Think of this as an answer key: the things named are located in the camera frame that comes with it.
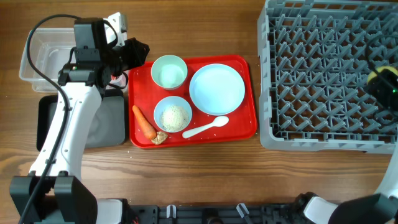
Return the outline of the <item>yellow plastic cup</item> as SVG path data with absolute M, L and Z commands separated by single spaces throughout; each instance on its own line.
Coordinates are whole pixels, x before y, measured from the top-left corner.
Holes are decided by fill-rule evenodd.
M 391 67 L 391 66 L 381 66 L 378 67 L 375 71 L 372 71 L 369 75 L 368 75 L 368 79 L 366 81 L 366 84 L 370 84 L 371 80 L 376 78 L 379 74 L 381 74 L 381 72 L 385 72 L 385 71 L 390 71 L 392 72 L 395 76 L 398 75 L 398 71 L 396 68 Z

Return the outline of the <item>pale green bowl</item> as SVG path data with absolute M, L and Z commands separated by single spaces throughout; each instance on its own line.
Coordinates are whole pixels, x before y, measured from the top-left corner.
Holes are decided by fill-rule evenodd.
M 182 58 L 176 55 L 164 55 L 152 64 L 150 73 L 158 86 L 166 90 L 175 90 L 186 80 L 188 67 Z

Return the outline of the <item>light blue rice bowl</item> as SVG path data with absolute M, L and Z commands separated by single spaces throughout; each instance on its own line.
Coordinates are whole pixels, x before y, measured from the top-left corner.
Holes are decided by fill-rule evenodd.
M 184 130 L 192 119 L 192 109 L 187 100 L 179 96 L 168 96 L 158 102 L 154 109 L 158 127 L 167 133 Z

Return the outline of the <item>light blue plate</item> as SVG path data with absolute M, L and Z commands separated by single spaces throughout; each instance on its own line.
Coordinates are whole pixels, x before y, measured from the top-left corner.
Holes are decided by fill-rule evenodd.
M 246 93 L 241 75 L 232 67 L 213 63 L 195 72 L 189 94 L 193 104 L 208 115 L 221 116 L 236 110 Z

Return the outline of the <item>red snack wrapper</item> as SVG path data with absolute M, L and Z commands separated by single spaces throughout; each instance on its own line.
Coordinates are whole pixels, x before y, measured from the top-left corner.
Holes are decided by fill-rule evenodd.
M 120 87 L 122 91 L 127 90 L 127 79 L 126 79 L 125 75 L 121 75 L 117 78 L 113 78 L 111 80 L 110 84 Z

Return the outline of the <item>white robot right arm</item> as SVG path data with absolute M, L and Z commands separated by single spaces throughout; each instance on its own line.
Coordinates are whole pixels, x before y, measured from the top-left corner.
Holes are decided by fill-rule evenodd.
M 369 74 L 365 90 L 397 116 L 397 69 L 377 68 Z M 388 223 L 391 220 L 397 223 L 397 149 L 374 194 L 339 205 L 312 197 L 303 214 L 314 223 Z

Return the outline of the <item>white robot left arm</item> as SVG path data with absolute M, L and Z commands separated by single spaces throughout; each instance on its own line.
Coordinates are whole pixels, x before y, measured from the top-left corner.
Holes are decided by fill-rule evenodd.
M 144 64 L 149 46 L 126 35 L 126 18 L 75 17 L 75 46 L 53 86 L 58 102 L 47 137 L 10 195 L 21 223 L 137 223 L 128 201 L 97 199 L 81 182 L 91 123 L 111 79 Z

